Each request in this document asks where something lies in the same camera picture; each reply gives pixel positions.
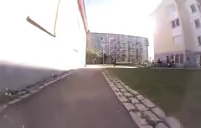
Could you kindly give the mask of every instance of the stone curb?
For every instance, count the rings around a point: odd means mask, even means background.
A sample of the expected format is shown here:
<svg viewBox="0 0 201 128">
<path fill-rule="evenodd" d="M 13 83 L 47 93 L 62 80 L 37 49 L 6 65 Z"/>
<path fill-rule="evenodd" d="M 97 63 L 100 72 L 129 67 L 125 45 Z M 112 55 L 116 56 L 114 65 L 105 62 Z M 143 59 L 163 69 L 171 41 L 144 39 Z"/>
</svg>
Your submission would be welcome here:
<svg viewBox="0 0 201 128">
<path fill-rule="evenodd" d="M 18 103 L 18 102 L 21 101 L 22 99 L 28 98 L 28 97 L 30 97 L 31 95 L 36 94 L 37 92 L 41 91 L 41 90 L 44 89 L 45 87 L 47 87 L 47 86 L 49 86 L 49 85 L 51 85 L 51 84 L 53 84 L 53 83 L 55 83 L 55 82 L 57 82 L 57 81 L 59 81 L 59 80 L 65 78 L 66 76 L 70 75 L 72 72 L 73 72 L 73 71 L 68 72 L 67 74 L 64 74 L 63 76 L 59 76 L 58 78 L 56 78 L 56 79 L 54 79 L 54 80 L 52 80 L 52 81 L 50 81 L 50 82 L 48 82 L 48 83 L 43 84 L 42 86 L 38 87 L 38 88 L 35 89 L 35 90 L 34 90 L 34 89 L 29 89 L 29 90 L 28 90 L 28 93 L 25 93 L 24 95 L 20 95 L 18 98 L 15 98 L 15 99 L 13 99 L 13 100 L 11 100 L 11 101 L 9 101 L 9 102 L 7 102 L 7 103 L 1 105 L 1 106 L 0 106 L 0 113 L 1 113 L 3 110 L 9 108 L 10 106 L 12 106 L 12 105 Z"/>
<path fill-rule="evenodd" d="M 127 109 L 139 128 L 173 128 L 165 119 L 163 110 L 151 100 L 131 89 L 118 78 L 112 77 L 107 71 L 102 72 L 109 87 Z"/>
</svg>

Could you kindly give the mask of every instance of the building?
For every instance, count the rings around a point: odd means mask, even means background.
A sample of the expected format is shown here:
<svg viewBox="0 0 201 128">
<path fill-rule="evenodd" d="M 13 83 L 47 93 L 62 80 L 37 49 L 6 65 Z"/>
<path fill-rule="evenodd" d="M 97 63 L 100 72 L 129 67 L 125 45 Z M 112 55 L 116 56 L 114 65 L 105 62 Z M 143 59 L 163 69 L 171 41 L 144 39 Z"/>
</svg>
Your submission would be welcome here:
<svg viewBox="0 0 201 128">
<path fill-rule="evenodd" d="M 155 60 L 201 67 L 201 0 L 163 0 L 155 20 Z"/>
<path fill-rule="evenodd" d="M 87 31 L 84 0 L 0 0 L 0 92 L 84 67 Z"/>
<path fill-rule="evenodd" d="M 105 63 L 144 63 L 148 60 L 148 39 L 138 36 L 110 33 L 91 33 L 92 46 L 105 54 Z"/>
</svg>

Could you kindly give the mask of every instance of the white wall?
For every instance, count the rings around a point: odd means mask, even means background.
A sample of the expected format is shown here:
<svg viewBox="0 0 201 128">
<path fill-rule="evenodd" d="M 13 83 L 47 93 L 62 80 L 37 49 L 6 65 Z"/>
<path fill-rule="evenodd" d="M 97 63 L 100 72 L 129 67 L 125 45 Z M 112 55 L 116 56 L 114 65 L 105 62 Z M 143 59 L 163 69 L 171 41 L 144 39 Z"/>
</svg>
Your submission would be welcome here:
<svg viewBox="0 0 201 128">
<path fill-rule="evenodd" d="M 29 16 L 53 34 L 57 3 L 58 0 L 0 0 L 0 61 L 17 66 L 17 73 L 13 65 L 8 72 L 9 65 L 0 68 L 0 90 L 20 88 L 51 75 L 48 71 L 42 76 L 34 72 L 35 68 L 55 71 L 85 65 L 86 35 L 77 0 L 61 0 L 56 38 L 26 20 Z M 16 76 L 22 80 L 15 83 Z"/>
</svg>

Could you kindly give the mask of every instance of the asphalt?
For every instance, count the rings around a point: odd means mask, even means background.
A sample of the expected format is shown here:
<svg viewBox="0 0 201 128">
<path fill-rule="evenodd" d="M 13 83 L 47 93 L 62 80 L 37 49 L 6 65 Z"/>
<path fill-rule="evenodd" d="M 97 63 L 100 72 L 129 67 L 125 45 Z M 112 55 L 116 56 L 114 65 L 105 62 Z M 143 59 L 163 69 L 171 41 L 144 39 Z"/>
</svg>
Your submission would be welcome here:
<svg viewBox="0 0 201 128">
<path fill-rule="evenodd" d="M 100 69 L 79 69 L 5 110 L 0 128 L 137 128 Z"/>
</svg>

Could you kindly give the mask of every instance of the grass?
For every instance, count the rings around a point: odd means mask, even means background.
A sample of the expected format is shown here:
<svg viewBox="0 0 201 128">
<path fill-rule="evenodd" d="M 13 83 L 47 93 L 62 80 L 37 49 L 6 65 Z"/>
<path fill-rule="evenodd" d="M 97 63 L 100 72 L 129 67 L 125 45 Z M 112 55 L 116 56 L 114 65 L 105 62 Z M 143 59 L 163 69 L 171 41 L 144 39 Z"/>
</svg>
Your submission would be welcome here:
<svg viewBox="0 0 201 128">
<path fill-rule="evenodd" d="M 186 128 L 201 128 L 201 70 L 108 68 Z"/>
</svg>

